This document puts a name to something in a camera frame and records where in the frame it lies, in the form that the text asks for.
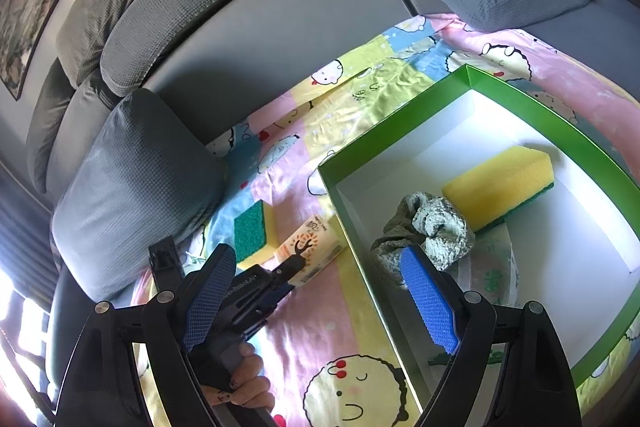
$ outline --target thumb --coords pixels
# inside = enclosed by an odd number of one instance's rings
[[[220,405],[221,403],[227,403],[231,401],[231,393],[227,393],[226,391],[220,391],[215,387],[209,387],[208,385],[201,386],[202,394],[204,394],[204,398],[207,400],[207,403],[210,406]]]

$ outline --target hand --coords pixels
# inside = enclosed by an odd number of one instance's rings
[[[254,346],[248,343],[240,344],[240,354],[244,357],[242,363],[231,375],[232,394],[220,391],[214,387],[202,386],[202,392],[210,406],[221,403],[233,403],[248,409],[264,407],[269,412],[273,409],[276,399],[269,393],[271,383],[266,377],[259,377],[264,364],[262,358],[255,354]]]

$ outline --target bed sheet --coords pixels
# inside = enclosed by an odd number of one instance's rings
[[[434,82],[471,64],[526,92],[574,124],[640,180],[640,103],[605,77],[521,30],[474,31],[453,15],[416,16],[339,57],[209,145],[224,156],[223,202],[194,236],[185,268],[219,243],[257,200],[274,207],[286,240],[312,214],[334,216],[318,165]],[[146,273],[135,304],[153,295]],[[638,350],[640,319],[578,389],[589,410]],[[413,425],[418,406],[369,298],[344,252],[288,296],[254,338],[287,427]],[[154,424],[167,425],[150,372],[143,376]]]

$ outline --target yellow sponge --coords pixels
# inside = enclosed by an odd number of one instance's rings
[[[271,205],[256,201],[236,217],[234,242],[238,266],[243,270],[273,257],[280,242]]]
[[[447,183],[442,195],[477,232],[553,185],[549,155],[516,145]]]

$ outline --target blue textured pad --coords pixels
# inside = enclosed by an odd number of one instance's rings
[[[402,250],[400,271],[433,342],[444,347],[451,355],[459,342],[454,330],[453,313],[412,248]]]
[[[181,343],[187,353],[204,342],[235,275],[236,254],[226,248],[186,314]]]

